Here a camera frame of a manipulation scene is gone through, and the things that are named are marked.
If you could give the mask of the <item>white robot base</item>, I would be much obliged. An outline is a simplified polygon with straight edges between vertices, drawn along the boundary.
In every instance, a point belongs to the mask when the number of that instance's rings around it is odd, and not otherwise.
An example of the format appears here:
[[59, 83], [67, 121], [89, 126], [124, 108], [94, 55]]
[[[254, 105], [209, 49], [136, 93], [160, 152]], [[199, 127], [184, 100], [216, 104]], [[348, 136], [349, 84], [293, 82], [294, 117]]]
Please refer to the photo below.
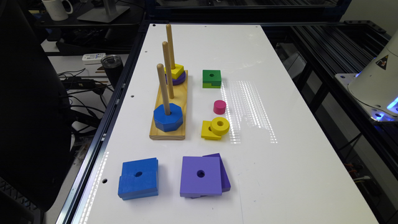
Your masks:
[[337, 73], [340, 85], [375, 122], [397, 121], [397, 34], [359, 73]]

